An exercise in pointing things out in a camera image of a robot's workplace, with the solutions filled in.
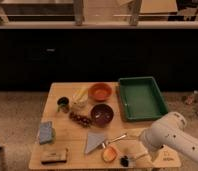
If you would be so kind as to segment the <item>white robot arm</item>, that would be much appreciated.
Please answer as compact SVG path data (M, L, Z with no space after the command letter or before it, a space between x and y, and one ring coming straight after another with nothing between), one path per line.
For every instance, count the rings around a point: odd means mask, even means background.
M198 163L198 139L184 132L186 125L182 114L169 112L143 130L139 139L148 151L167 145Z

